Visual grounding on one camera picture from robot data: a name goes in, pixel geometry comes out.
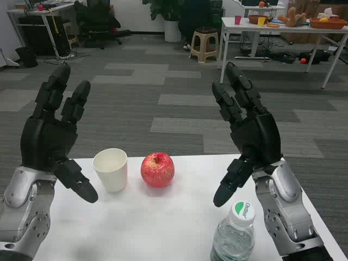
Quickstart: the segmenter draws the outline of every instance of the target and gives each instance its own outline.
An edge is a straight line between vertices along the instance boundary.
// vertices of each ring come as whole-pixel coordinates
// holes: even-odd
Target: orange tray
[[[319,22],[320,18],[310,18],[310,26],[317,29],[342,29],[347,25],[343,19],[329,18],[328,22]]]

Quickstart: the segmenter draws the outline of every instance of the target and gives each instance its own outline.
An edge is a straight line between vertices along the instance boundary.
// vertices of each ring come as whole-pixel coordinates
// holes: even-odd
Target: trash bin
[[[38,65],[35,53],[29,47],[17,48],[16,52],[18,56],[21,58],[26,68],[32,68]]]

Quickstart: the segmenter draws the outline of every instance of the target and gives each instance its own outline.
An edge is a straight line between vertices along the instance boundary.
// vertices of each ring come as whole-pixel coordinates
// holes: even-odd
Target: bottle label
[[[247,219],[248,218],[249,207],[250,207],[250,204],[247,203],[247,202],[238,202],[235,205],[235,212],[239,216],[243,216],[245,219]]]

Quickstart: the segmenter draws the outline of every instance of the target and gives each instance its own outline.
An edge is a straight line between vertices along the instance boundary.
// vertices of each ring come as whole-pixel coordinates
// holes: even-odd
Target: stuffed toy
[[[292,7],[288,11],[289,17],[286,17],[285,15],[279,15],[278,19],[281,20],[288,27],[300,26],[306,22],[306,13],[302,13],[301,15],[295,14],[296,9]]]

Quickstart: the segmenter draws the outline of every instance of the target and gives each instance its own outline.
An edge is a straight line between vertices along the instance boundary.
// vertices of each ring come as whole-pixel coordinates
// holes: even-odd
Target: red cup
[[[241,15],[236,15],[234,17],[234,24],[240,24],[240,20],[241,20]]]

